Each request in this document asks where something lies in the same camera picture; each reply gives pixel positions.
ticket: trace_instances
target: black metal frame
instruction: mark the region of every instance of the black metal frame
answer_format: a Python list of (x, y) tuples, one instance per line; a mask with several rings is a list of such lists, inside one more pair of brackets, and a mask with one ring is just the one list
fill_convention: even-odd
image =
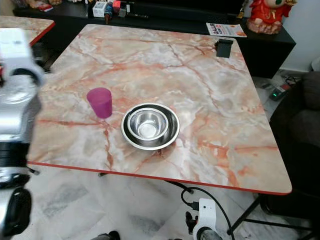
[[(103, 177), (103, 176), (105, 176), (105, 175), (107, 175), (107, 174), (108, 174), (108, 173), (100, 172), (100, 173), (98, 173), (98, 176), (99, 176), (99, 177)], [(183, 184), (180, 183), (180, 182), (176, 182), (176, 181), (165, 181), (165, 182), (167, 182), (167, 183), (169, 183), (169, 184), (172, 184), (172, 185), (175, 185), (175, 186), (177, 186), (177, 187), (179, 187), (179, 188), (182, 188), (183, 190), (186, 190), (186, 191), (187, 191), (188, 193), (190, 193), (190, 194), (193, 194), (193, 193), (194, 193), (193, 190), (188, 189), (187, 186), (183, 185)]]
[(270, 225), (270, 226), (276, 226), (276, 227), (282, 227), (282, 228), (288, 228), (288, 229), (298, 229), (298, 230), (305, 230), (305, 231), (312, 231), (308, 235), (304, 236), (303, 238), (300, 238), (299, 240), (309, 240), (316, 236), (316, 233), (314, 232), (314, 229), (312, 227), (304, 227), (304, 226), (295, 226), (295, 225), (289, 225), (289, 224), (282, 224), (277, 222), (270, 222), (270, 221), (260, 221), (255, 219), (249, 219), (247, 218), (251, 212), (256, 209), (256, 207), (260, 204), (261, 199), (263, 198), (263, 195), (259, 195), (254, 202), (247, 208), (247, 210), (244, 211), (244, 213), (235, 221), (235, 223), (231, 226), (231, 229), (227, 231), (227, 234), (230, 235), (231, 231), (235, 231), (236, 228), (242, 223), (242, 222), (248, 222), (248, 223), (255, 223), (255, 224), (264, 224), (264, 225)]

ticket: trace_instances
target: black clip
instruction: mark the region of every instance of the black clip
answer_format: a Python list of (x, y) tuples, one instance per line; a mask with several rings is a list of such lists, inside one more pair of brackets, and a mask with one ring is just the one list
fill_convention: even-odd
[(216, 56), (221, 58), (229, 58), (231, 46), (234, 43), (232, 40), (219, 39), (215, 44)]

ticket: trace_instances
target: table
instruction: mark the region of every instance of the table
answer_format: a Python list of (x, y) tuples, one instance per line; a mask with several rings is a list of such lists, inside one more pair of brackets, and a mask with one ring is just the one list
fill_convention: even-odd
[[(284, 195), (291, 183), (248, 68), (234, 40), (88, 24), (52, 66), (40, 98), (29, 163)], [(112, 92), (113, 115), (98, 119), (90, 89)], [(180, 120), (158, 151), (122, 136), (124, 113), (156, 102)]]
[(25, 30), (30, 45), (34, 45), (55, 26), (55, 22), (47, 19), (0, 16), (0, 28), (21, 28)]

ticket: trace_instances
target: bowl rim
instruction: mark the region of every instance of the bowl rim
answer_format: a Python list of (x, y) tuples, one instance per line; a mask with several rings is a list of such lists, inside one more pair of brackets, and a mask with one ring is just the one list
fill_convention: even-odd
[[(141, 112), (141, 111), (145, 111), (145, 110), (150, 110), (150, 111), (153, 111), (153, 112), (157, 112), (159, 113), (160, 115), (162, 115), (162, 117), (164, 118), (165, 120), (165, 128), (164, 130), (157, 136), (154, 136), (154, 137), (149, 137), (149, 138), (146, 138), (146, 137), (141, 137), (139, 135), (137, 135), (136, 133), (134, 133), (134, 131), (131, 129), (131, 126), (130, 126), (130, 122), (131, 122), (131, 119), (132, 117), (138, 113), (138, 112)], [(137, 110), (135, 110), (134, 112), (132, 112), (130, 114), (130, 116), (128, 117), (128, 120), (126, 122), (127, 124), (127, 128), (129, 130), (129, 132), (131, 133), (132, 136), (134, 136), (135, 138), (139, 139), (139, 140), (142, 140), (142, 141), (153, 141), (153, 140), (157, 140), (159, 138), (161, 138), (163, 135), (165, 135), (165, 133), (168, 131), (168, 128), (169, 128), (169, 121), (168, 121), (168, 118), (167, 116), (160, 110), (158, 109), (155, 109), (155, 108), (152, 108), (152, 107), (144, 107), (144, 108), (139, 108)]]
[[(162, 107), (166, 110), (168, 110), (169, 112), (171, 112), (171, 114), (174, 116), (175, 120), (176, 120), (176, 131), (173, 135), (173, 137), (166, 143), (162, 144), (162, 145), (159, 145), (159, 146), (143, 146), (143, 145), (139, 145), (133, 141), (131, 141), (131, 139), (127, 136), (126, 132), (125, 132), (125, 128), (124, 128), (124, 125), (125, 125), (125, 119), (127, 118), (127, 115), (132, 111), (134, 110), (135, 108), (138, 108), (138, 107), (141, 107), (143, 105), (156, 105), (156, 106), (159, 106), (159, 107)], [(167, 146), (169, 146), (170, 144), (172, 144), (178, 137), (179, 133), (180, 133), (180, 121), (179, 121), (179, 118), (177, 116), (177, 114), (169, 107), (167, 107), (166, 105), (163, 105), (161, 103), (155, 103), (155, 102), (145, 102), (145, 103), (140, 103), (138, 105), (135, 105), (134, 107), (130, 108), (122, 117), (122, 120), (121, 120), (121, 132), (122, 132), (122, 135), (123, 137), (127, 140), (127, 142), (129, 144), (131, 144), (133, 147), (137, 148), (137, 149), (141, 149), (141, 150), (149, 150), (149, 151), (154, 151), (154, 150), (159, 150), (159, 149), (163, 149)]]

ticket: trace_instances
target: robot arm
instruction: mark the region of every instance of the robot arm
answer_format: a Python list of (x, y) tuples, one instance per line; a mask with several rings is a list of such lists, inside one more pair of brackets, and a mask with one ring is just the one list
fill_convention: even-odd
[(22, 233), (28, 226), (31, 194), (27, 154), (34, 121), (41, 109), (38, 89), (44, 73), (19, 28), (0, 28), (0, 240)]

